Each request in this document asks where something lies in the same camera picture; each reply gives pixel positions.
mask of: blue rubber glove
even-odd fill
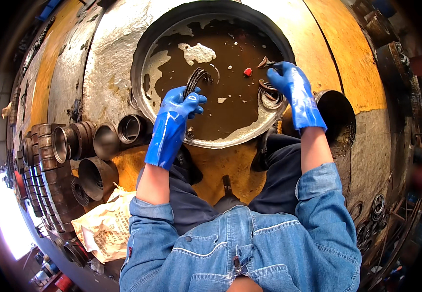
[[[171,89],[162,100],[146,153],[146,163],[170,170],[185,139],[187,119],[203,113],[203,108],[198,104],[205,103],[207,99],[197,94],[201,89],[196,87],[195,92],[183,100],[184,90],[185,86]]]
[[[294,128],[300,132],[305,127],[320,127],[326,132],[325,121],[313,98],[312,87],[303,71],[289,62],[279,62],[268,69],[266,75],[271,84],[284,94],[292,107]]]

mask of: denim sleeve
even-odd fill
[[[152,205],[133,198],[130,202],[130,238],[126,260],[120,272],[120,290],[141,286],[160,270],[178,238],[172,226],[169,203]]]
[[[333,266],[343,262],[339,262],[340,258],[352,263],[355,272],[349,277],[356,278],[353,285],[357,282],[358,286],[361,255],[354,222],[344,206],[336,165],[325,163],[304,173],[297,183],[296,196],[296,216],[313,242]]]

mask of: bright light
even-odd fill
[[[16,260],[26,255],[35,244],[26,226],[15,193],[7,188],[0,173],[0,229]]]

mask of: brown oily liquid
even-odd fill
[[[193,127],[195,139],[224,139],[233,131],[258,120],[258,80],[267,81],[268,67],[257,66],[265,56],[270,61],[282,61],[283,56],[266,34],[247,21],[235,19],[232,24],[228,20],[212,20],[204,29],[201,29],[199,22],[192,22],[188,27],[193,31],[193,37],[177,33],[158,40],[151,55],[167,50],[171,59],[159,67],[162,77],[156,82],[155,90],[162,100],[170,89],[185,86],[197,67],[207,70],[214,82],[207,84],[200,81],[198,86],[201,88],[200,94],[206,96],[208,102],[202,105],[203,114],[188,120],[187,126]],[[217,57],[208,63],[194,60],[193,66],[190,66],[178,47],[180,43],[190,46],[201,43],[213,49]],[[220,72],[219,83],[218,73],[210,64]],[[253,70],[250,77],[243,74],[246,68]],[[143,84],[144,89],[149,88],[149,78],[145,76],[144,80],[148,82],[147,85]],[[226,100],[218,103],[218,98]]]

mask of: person's left hand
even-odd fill
[[[195,92],[185,100],[184,90],[185,86],[171,89],[164,97],[146,153],[146,163],[169,170],[185,139],[187,119],[203,113],[203,108],[198,104],[205,103],[207,99],[198,94],[200,88],[196,87]]]

